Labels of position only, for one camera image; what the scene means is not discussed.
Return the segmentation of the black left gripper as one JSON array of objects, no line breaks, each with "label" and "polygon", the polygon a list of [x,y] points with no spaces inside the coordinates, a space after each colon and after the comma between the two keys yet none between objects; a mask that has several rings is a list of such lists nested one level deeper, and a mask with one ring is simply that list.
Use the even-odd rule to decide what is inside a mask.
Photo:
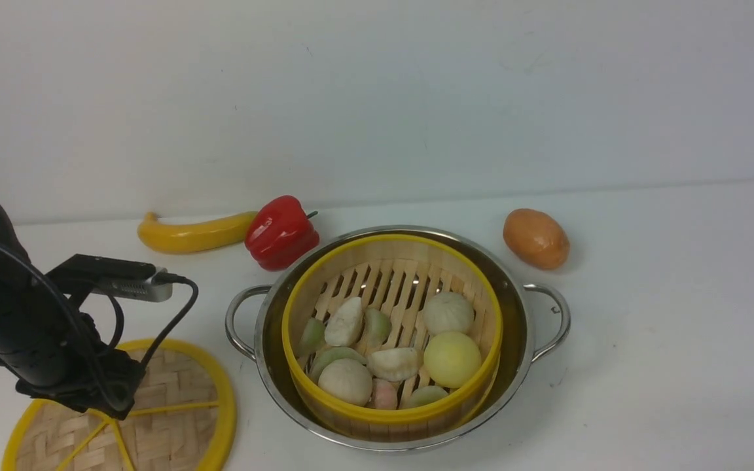
[{"label": "black left gripper", "polygon": [[80,323],[74,328],[42,287],[16,291],[0,281],[0,367],[17,377],[19,394],[125,419],[144,369],[118,349],[124,315],[116,299],[110,300],[116,325],[108,342],[101,340],[92,317],[81,312],[83,301],[99,292],[89,281],[65,283],[63,297]]}]

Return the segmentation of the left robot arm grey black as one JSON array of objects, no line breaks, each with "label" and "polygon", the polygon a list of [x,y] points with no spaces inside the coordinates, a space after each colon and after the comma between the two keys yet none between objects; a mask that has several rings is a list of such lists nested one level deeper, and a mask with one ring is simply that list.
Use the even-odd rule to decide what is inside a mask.
[{"label": "left robot arm grey black", "polygon": [[17,378],[20,394],[122,420],[134,407],[143,367],[117,348],[124,319],[116,300],[110,341],[81,312],[91,292],[87,281],[77,281],[67,296],[42,274],[0,206],[0,367]]}]

